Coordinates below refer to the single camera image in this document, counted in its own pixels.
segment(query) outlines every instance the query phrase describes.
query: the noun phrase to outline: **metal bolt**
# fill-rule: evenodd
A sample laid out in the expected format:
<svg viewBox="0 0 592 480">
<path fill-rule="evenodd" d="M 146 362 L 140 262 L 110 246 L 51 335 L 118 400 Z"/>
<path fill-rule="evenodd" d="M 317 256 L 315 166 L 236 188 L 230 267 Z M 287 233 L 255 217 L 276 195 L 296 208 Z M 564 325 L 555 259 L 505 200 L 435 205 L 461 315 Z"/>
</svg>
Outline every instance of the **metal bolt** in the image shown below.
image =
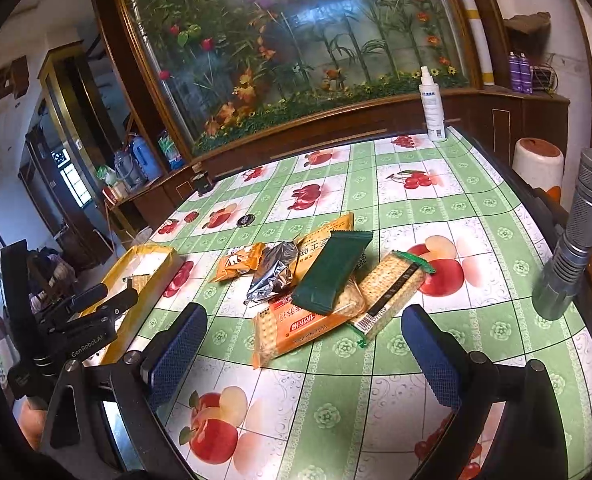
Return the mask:
<svg viewBox="0 0 592 480">
<path fill-rule="evenodd" d="M 68 372 L 73 372 L 74 370 L 76 370 L 76 368 L 78 368 L 78 366 L 80 366 L 79 361 L 76 361 L 75 359 L 70 359 L 65 363 L 65 370 Z"/>
<path fill-rule="evenodd" d="M 477 350 L 471 352 L 469 354 L 469 358 L 471 359 L 471 361 L 479 365 L 487 362 L 487 356 Z"/>
<path fill-rule="evenodd" d="M 531 359 L 529 366 L 537 372 L 544 372 L 544 364 L 542 361 L 538 361 L 538 359 Z"/>
<path fill-rule="evenodd" d="M 128 365 L 133 365 L 134 363 L 140 361 L 140 352 L 138 350 L 130 350 L 124 356 L 122 356 L 122 360 Z"/>
</svg>

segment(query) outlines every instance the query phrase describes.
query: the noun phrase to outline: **bottle cap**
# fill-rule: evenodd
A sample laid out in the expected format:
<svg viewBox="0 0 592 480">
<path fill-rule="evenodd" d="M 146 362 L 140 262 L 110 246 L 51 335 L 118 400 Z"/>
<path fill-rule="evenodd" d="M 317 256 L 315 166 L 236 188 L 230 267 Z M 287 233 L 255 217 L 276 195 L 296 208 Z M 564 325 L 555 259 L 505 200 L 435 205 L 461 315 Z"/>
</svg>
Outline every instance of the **bottle cap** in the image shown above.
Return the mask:
<svg viewBox="0 0 592 480">
<path fill-rule="evenodd" d="M 433 85 L 433 78 L 429 74 L 429 69 L 426 66 L 420 67 L 421 70 L 421 83 L 423 85 Z"/>
</svg>

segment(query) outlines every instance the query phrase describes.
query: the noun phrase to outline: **white spray bottle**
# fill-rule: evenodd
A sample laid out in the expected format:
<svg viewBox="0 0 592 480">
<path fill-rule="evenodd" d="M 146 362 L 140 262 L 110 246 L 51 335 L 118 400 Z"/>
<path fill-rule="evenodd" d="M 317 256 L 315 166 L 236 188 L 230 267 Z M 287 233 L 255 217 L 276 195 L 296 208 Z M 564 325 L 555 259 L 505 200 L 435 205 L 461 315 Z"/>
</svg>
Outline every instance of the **white spray bottle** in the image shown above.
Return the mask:
<svg viewBox="0 0 592 480">
<path fill-rule="evenodd" d="M 427 133 L 432 142 L 442 142 L 447 139 L 445 130 L 445 114 L 442 110 L 441 88 L 433 82 L 427 67 L 421 67 L 420 97 L 423 101 Z"/>
</svg>

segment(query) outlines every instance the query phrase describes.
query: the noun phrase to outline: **yellow snack package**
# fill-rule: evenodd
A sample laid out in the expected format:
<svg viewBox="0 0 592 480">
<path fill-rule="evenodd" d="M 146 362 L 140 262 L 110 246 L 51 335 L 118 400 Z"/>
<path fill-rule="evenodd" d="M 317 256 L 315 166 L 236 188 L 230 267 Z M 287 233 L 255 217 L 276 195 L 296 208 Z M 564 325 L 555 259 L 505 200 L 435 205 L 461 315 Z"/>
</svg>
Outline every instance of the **yellow snack package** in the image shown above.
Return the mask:
<svg viewBox="0 0 592 480">
<path fill-rule="evenodd" d="M 291 303 L 291 294 L 269 304 L 253 318 L 253 368 L 265 366 L 272 359 L 323 335 L 367 308 L 353 276 L 347 281 L 329 316 L 308 312 Z"/>
<path fill-rule="evenodd" d="M 234 250 L 233 253 L 223 256 L 218 261 L 216 275 L 211 282 L 222 282 L 243 275 L 250 270 L 256 270 L 260 263 L 265 244 L 258 242 L 253 245 Z"/>
<path fill-rule="evenodd" d="M 298 264 L 296 265 L 291 285 L 297 285 L 302 280 L 302 277 L 314 263 L 320 251 L 323 250 L 327 240 L 332 235 L 332 231 L 353 231 L 353 213 L 350 211 L 346 215 L 327 222 L 308 235 L 297 238 Z"/>
</svg>

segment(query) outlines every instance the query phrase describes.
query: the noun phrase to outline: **floral mural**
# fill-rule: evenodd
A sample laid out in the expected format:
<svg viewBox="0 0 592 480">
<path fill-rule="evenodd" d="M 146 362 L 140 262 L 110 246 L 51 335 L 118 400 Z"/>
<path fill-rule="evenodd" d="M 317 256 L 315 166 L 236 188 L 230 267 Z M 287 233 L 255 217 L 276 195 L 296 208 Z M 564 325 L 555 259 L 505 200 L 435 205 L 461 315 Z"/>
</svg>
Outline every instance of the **floral mural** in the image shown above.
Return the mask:
<svg viewBox="0 0 592 480">
<path fill-rule="evenodd" d="M 276 124 L 466 86 L 442 0 L 127 0 L 195 154 Z"/>
</svg>

